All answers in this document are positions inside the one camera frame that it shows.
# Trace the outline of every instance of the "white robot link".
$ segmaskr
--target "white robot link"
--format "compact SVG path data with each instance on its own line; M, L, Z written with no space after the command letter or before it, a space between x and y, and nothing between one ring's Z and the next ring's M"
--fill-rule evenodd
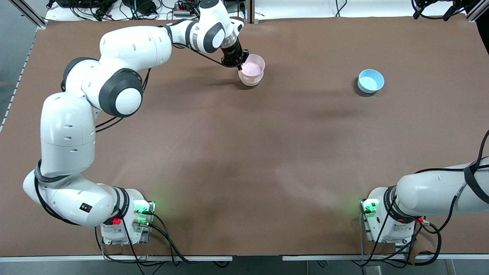
M241 21L229 18L220 0L203 0L199 21L133 26L105 34L100 60L70 62L63 75L63 92L44 102L42 158L23 182L27 195L67 223L100 225L105 244L148 242L154 202L145 201L137 190L95 184L80 175L95 158L97 116L101 111L115 117L133 115L144 92L137 71L167 62L172 45L205 53L220 48L221 63L241 69L248 57L238 40L242 27Z
M481 157L488 135L489 131L477 161L421 170L402 177L395 186L378 187L361 200L368 240L404 247L411 241L415 223L429 225L424 216L448 215L432 231L439 232L452 214L489 212L489 158Z

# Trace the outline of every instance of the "black square sticker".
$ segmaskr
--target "black square sticker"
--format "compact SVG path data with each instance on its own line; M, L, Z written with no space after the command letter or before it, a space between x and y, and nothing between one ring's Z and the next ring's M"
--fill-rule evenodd
M91 208L92 208L92 206L89 206L88 204L85 204L85 203L80 205L80 210L83 210L87 213L90 213Z

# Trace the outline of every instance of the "brown table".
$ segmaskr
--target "brown table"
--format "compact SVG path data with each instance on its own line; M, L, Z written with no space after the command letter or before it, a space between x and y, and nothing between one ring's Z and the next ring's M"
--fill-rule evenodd
M141 24L162 22L50 22L38 31L0 134L0 256L100 253L93 229L50 217L22 182L41 156L41 107L59 92L66 64L98 58L104 33ZM247 24L240 39L267 63L258 86L174 49L152 70L141 109L97 134L83 173L155 200L184 254L359 253L360 198L477 156L489 126L489 57L463 16L273 20ZM356 88L366 68L385 77L370 97ZM453 217L442 252L489 253L488 218ZM168 254L157 235L137 251Z

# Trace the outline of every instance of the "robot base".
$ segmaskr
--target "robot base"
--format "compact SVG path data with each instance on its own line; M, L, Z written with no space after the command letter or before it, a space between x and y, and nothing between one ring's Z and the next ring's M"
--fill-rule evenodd
M151 227L148 227L148 224L153 222L153 215L142 214L141 211L154 213L155 202L145 201L143 195L135 189L125 190L129 195L129 208L123 218L124 221L116 221L112 225L101 224L100 230L103 242L107 245L129 244L129 239L126 235L127 229L132 244L149 243Z
M384 194L386 191L387 187L375 188L370 192L368 199L360 200L362 211L368 209L374 210L374 212L364 215L364 225L368 241L377 241L385 217L388 216L388 209L384 203ZM411 241L413 231L414 222L404 224L389 216L380 235L379 242L395 243L396 247L402 247Z

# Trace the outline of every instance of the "light blue bowl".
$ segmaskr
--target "light blue bowl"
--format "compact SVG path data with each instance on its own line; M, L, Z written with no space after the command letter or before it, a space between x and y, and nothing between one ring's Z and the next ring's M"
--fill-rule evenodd
M374 69L365 69L358 76L358 87L364 93L375 93L384 87L384 77Z

